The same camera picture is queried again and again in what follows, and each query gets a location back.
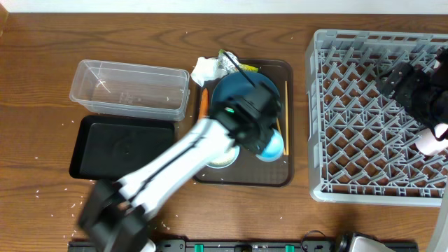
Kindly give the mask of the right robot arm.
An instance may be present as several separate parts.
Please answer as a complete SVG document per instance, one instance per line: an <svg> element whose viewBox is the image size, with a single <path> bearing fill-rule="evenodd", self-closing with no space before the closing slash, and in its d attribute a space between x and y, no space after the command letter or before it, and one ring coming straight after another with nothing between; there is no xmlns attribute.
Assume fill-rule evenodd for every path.
<svg viewBox="0 0 448 252"><path fill-rule="evenodd" d="M427 128L420 132L419 145L435 147L447 141L447 129L437 133L438 125L447 126L447 48L437 52L439 63L429 76L411 63L400 62L376 78L380 93L401 105L407 114ZM377 239L359 232L348 232L338 237L333 251L394 251ZM437 223L426 251L447 251L447 185Z"/></svg>

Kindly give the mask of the light blue cup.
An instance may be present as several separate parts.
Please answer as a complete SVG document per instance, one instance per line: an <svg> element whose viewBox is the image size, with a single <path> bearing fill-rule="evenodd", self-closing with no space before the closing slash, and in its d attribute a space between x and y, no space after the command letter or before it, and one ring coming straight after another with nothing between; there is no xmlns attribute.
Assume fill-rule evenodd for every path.
<svg viewBox="0 0 448 252"><path fill-rule="evenodd" d="M273 162L278 160L283 155L282 144L279 132L274 129L270 142L261 154L256 157L263 162Z"/></svg>

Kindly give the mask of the orange carrot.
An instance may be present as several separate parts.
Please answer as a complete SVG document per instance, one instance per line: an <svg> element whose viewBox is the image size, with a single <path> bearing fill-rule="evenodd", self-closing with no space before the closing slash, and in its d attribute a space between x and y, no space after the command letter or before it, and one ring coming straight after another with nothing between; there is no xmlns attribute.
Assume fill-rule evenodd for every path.
<svg viewBox="0 0 448 252"><path fill-rule="evenodd" d="M203 119L207 116L209 110L209 91L207 88L204 88L201 94L201 99L199 103L199 113L198 113L198 120Z"/></svg>

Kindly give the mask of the blue plate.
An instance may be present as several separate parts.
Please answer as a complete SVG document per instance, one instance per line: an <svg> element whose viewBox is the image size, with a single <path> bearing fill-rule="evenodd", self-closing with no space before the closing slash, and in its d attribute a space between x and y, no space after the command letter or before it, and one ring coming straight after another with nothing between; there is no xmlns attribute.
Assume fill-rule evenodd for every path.
<svg viewBox="0 0 448 252"><path fill-rule="evenodd" d="M264 83L275 94L279 95L279 91L276 85L265 75L249 71L246 71L245 74L256 85ZM213 90L211 103L215 104L218 102L223 102L227 98L233 97L234 95L244 96L250 93L253 89L254 87L252 86L252 84L250 84L241 73L231 73L218 82L217 86Z"/></svg>

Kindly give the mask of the clear plastic bin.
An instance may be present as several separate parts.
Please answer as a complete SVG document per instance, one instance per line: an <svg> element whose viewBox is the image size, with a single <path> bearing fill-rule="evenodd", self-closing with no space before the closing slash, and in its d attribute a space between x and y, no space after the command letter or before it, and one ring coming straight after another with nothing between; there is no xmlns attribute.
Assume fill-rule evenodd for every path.
<svg viewBox="0 0 448 252"><path fill-rule="evenodd" d="M69 98L93 113L181 121L190 75L183 69L84 59Z"/></svg>

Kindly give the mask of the brown serving tray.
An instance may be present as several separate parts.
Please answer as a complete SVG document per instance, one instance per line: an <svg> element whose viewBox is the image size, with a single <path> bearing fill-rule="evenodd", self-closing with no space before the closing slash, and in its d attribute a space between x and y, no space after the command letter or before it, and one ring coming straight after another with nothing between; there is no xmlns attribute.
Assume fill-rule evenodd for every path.
<svg viewBox="0 0 448 252"><path fill-rule="evenodd" d="M233 186L287 185L294 175L293 164L293 69L289 63L276 59L240 59L242 64L258 68L258 73L268 77L278 88L281 100L279 122L286 147L285 81L288 81L289 155L282 155L273 162L263 162L250 151L241 148L237 159L228 167L213 169L205 166L194 179L199 183Z"/></svg>

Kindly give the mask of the light blue rice bowl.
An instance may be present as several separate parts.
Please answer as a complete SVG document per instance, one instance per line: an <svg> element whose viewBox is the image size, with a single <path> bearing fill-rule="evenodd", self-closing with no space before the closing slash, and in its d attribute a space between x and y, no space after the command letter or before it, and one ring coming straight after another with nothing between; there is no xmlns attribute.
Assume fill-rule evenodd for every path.
<svg viewBox="0 0 448 252"><path fill-rule="evenodd" d="M230 166L238 157L240 151L239 146L229 148L216 159L210 161L207 166L213 169L222 169Z"/></svg>

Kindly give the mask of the right wooden chopstick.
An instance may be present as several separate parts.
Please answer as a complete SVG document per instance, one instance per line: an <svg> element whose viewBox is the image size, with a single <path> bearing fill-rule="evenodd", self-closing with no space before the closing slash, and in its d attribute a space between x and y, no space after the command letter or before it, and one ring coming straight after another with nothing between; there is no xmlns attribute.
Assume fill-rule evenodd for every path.
<svg viewBox="0 0 448 252"><path fill-rule="evenodd" d="M286 147L285 152L286 155L289 155L289 110L288 110L288 81L285 81L285 126L286 126Z"/></svg>

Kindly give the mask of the white napkin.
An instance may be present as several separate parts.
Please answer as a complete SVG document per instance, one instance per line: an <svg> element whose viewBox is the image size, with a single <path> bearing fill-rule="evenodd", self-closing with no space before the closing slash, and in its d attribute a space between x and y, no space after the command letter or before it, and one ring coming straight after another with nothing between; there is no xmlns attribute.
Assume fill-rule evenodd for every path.
<svg viewBox="0 0 448 252"><path fill-rule="evenodd" d="M214 81L226 76L227 71L220 69L218 63L217 58L199 57L190 75L192 80L202 87L207 81Z"/></svg>

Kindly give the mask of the grey dishwasher rack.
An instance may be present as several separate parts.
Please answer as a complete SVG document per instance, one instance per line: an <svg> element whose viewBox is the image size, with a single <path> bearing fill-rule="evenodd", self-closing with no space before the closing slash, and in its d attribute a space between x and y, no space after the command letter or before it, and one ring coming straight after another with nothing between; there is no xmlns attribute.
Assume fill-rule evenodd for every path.
<svg viewBox="0 0 448 252"><path fill-rule="evenodd" d="M320 29L305 55L309 184L319 202L438 207L447 152L416 146L421 125L377 90L401 62L431 74L444 34Z"/></svg>

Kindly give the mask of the black plastic tray bin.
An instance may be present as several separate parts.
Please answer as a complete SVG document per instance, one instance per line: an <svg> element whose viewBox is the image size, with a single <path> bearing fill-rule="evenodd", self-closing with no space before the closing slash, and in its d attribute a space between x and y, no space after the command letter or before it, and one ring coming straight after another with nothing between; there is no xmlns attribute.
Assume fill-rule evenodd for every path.
<svg viewBox="0 0 448 252"><path fill-rule="evenodd" d="M69 174L116 181L152 162L174 140L168 121L88 115L80 122Z"/></svg>

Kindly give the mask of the foil yellow snack wrapper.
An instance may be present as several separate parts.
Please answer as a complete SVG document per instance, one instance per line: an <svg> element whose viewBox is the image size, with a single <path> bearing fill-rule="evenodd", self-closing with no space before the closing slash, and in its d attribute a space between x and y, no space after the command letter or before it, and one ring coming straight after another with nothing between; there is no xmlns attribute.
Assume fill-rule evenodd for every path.
<svg viewBox="0 0 448 252"><path fill-rule="evenodd" d="M257 67L240 63L233 53L223 49L218 52L218 68L226 71L228 74L233 74L240 70L258 72Z"/></svg>

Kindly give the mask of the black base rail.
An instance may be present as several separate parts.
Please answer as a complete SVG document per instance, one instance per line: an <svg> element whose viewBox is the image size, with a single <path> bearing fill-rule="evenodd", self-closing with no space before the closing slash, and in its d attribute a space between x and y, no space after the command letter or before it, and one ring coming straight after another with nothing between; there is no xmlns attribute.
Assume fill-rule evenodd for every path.
<svg viewBox="0 0 448 252"><path fill-rule="evenodd" d="M351 238L343 235L337 241L327 237L310 239L303 242L270 242L270 241L185 241L183 239L161 240L156 243L155 252L331 252L349 251ZM336 244L342 244L344 250L336 249ZM419 252L418 244L410 241L386 242L388 249L395 252ZM88 241L70 241L68 252L98 251Z"/></svg>

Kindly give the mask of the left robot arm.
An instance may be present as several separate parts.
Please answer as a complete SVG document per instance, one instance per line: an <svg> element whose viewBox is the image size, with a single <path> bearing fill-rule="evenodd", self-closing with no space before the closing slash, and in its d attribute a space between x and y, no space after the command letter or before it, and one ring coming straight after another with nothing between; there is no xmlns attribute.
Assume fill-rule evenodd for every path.
<svg viewBox="0 0 448 252"><path fill-rule="evenodd" d="M98 180L78 219L98 251L155 251L148 222L212 160L235 145L259 155L281 112L278 92L265 83L213 103L208 116L171 148L117 181Z"/></svg>

